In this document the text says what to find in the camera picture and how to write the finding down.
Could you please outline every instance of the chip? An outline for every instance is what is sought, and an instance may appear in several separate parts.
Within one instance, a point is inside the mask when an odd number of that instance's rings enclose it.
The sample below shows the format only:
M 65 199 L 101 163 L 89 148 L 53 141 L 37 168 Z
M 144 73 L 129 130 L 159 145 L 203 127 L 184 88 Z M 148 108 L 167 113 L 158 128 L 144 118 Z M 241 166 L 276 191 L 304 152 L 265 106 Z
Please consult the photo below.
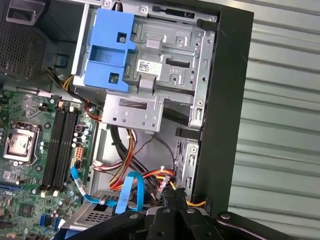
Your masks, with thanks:
M 21 217 L 30 218 L 32 217 L 32 214 L 34 213 L 35 206 L 27 203 L 22 203 L 19 208 L 18 215 Z
M 26 157 L 28 155 L 30 137 L 23 134 L 13 133 L 8 145 L 8 153 Z

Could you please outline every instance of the green circuit board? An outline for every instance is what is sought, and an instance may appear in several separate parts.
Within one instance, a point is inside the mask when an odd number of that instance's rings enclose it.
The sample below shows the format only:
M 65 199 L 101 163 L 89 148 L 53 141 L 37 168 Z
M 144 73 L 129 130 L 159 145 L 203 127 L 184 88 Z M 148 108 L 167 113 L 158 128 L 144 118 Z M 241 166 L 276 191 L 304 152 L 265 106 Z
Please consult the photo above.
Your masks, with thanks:
M 59 220 L 68 219 L 81 206 L 81 194 L 70 176 L 70 166 L 76 160 L 75 147 L 69 148 L 69 152 L 65 153 L 69 162 L 63 188 L 50 190 L 42 185 L 58 104 L 68 111 L 72 109 L 76 112 L 76 128 L 80 128 L 80 135 L 81 131 L 87 130 L 86 138 L 77 143 L 84 152 L 78 170 L 85 183 L 91 164 L 90 149 L 95 122 L 89 118 L 84 106 L 29 93 L 0 91 L 0 236 L 22 239 L 41 236 L 50 239 L 57 230 Z M 32 151 L 32 160 L 29 162 L 5 156 L 5 153 L 10 152 L 20 157 L 23 154 L 15 151 L 26 150 L 26 144 L 21 141 L 27 138 L 21 136 L 18 136 L 20 143 L 16 141 L 14 145 L 11 140 L 12 145 L 6 149 L 10 131 L 16 123 L 31 124 L 39 129 L 37 136 L 33 138 L 36 141 L 33 149 L 29 149 Z

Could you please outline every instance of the ram slot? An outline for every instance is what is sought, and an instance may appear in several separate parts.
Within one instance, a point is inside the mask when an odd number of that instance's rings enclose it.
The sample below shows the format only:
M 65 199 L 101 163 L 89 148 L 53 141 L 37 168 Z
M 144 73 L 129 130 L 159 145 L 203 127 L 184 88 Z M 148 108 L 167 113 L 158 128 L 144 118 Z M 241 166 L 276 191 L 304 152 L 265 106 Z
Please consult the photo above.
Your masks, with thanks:
M 62 141 L 59 149 L 58 161 L 56 166 L 56 174 L 52 187 L 55 190 L 60 190 L 64 186 L 67 170 L 69 169 L 71 144 L 73 139 L 74 129 L 77 123 L 77 114 L 68 112 L 66 114 L 65 125 L 63 129 Z
M 51 139 L 48 149 L 48 154 L 45 162 L 43 178 L 42 178 L 42 187 L 50 188 L 54 178 L 54 170 L 56 167 L 56 159 L 58 155 L 59 145 L 61 133 L 63 130 L 64 120 L 65 120 L 65 112 L 57 111 L 55 113 L 55 118 L 53 122 Z

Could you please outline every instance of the motherboard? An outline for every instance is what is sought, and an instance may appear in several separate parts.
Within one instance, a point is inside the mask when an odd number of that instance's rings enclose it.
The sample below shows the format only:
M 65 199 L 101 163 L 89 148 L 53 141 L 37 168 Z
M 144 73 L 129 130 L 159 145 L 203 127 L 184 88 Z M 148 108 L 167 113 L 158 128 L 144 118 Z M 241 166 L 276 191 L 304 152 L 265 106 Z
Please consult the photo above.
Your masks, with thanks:
M 0 237 L 50 239 L 81 206 L 94 129 L 81 103 L 0 91 Z

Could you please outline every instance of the screw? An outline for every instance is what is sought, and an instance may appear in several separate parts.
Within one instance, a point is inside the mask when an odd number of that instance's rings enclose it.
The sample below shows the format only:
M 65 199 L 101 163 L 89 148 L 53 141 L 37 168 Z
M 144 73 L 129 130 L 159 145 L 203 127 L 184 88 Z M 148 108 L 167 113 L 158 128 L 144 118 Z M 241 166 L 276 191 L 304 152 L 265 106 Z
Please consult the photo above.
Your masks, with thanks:
M 137 217 L 138 217 L 137 214 L 132 214 L 132 215 L 130 215 L 130 218 L 131 218 L 131 219 L 136 219 Z
M 222 218 L 222 219 L 225 219 L 225 220 L 229 220 L 231 217 L 230 217 L 230 215 L 228 215 L 228 214 L 222 214 L 222 215 L 221 215 L 221 218 Z
M 142 7 L 140 7 L 140 12 L 141 12 L 141 13 L 145 13 L 146 11 L 147 11 L 147 10 L 146 10 L 146 8 L 145 8 L 145 7 L 143 7 L 143 6 L 142 6 Z
M 124 36 L 120 37 L 119 42 L 120 43 L 125 43 L 126 42 L 126 38 Z
M 192 55 L 195 57 L 195 58 L 198 58 L 200 56 L 200 53 L 198 51 L 194 51 L 192 53 Z
M 187 212 L 188 214 L 194 214 L 194 213 L 196 212 L 196 210 L 194 210 L 193 208 L 188 208 L 188 209 L 186 210 L 186 212 Z

